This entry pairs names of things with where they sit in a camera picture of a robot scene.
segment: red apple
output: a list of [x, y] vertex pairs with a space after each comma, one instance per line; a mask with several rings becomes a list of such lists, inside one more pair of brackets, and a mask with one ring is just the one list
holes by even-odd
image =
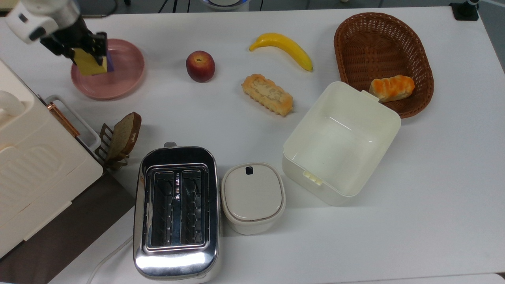
[[205, 51], [195, 51], [186, 59], [186, 70], [191, 79], [203, 83], [214, 76], [216, 64], [210, 54]]

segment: black cable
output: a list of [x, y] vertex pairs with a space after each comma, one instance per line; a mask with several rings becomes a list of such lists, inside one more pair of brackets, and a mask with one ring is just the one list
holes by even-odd
[[158, 11], [158, 14], [159, 14], [159, 13], [161, 13], [161, 11], [163, 10], [163, 8], [165, 7], [165, 4], [166, 4], [167, 2], [168, 2], [168, 0], [165, 0], [165, 1], [163, 2], [163, 5], [161, 5], [160, 10]]
[[102, 18], [105, 18], [105, 17], [108, 17], [108, 16], [114, 14], [117, 9], [118, 9], [118, 0], [114, 0], [114, 7], [112, 8], [112, 10], [110, 12], [105, 14]]

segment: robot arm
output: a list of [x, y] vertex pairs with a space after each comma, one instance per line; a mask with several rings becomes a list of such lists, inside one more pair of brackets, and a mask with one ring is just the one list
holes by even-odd
[[6, 22], [25, 43], [40, 39], [52, 53], [74, 64], [75, 49], [93, 56], [100, 66], [107, 56], [107, 34], [88, 30], [75, 0], [20, 0]]

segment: small white container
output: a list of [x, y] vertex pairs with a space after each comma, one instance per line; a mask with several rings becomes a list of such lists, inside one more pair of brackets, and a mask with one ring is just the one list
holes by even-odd
[[284, 144], [286, 176], [332, 206], [358, 194], [401, 126], [378, 101], [343, 82], [330, 84]]
[[286, 207], [282, 179], [266, 163], [231, 168], [221, 183], [221, 200], [228, 223], [240, 234], [266, 231]]

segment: yellow banana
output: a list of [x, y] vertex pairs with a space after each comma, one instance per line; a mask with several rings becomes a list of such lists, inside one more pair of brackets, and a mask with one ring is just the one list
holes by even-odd
[[251, 46], [249, 46], [249, 51], [254, 51], [257, 48], [262, 48], [264, 46], [275, 46], [287, 52], [293, 59], [305, 70], [311, 71], [312, 60], [307, 55], [307, 53], [291, 38], [282, 35], [280, 33], [264, 33], [256, 39]]

